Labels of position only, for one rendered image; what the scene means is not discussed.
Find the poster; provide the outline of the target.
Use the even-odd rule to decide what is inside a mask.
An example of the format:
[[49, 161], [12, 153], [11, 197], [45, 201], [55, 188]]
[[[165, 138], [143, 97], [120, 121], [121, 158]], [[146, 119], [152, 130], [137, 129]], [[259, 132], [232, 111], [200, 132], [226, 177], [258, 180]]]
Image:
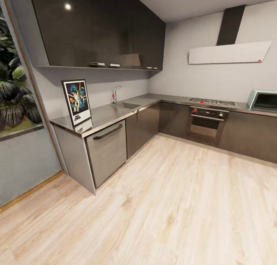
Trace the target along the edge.
[[71, 125], [75, 127], [92, 117], [85, 79], [63, 80], [61, 83]]

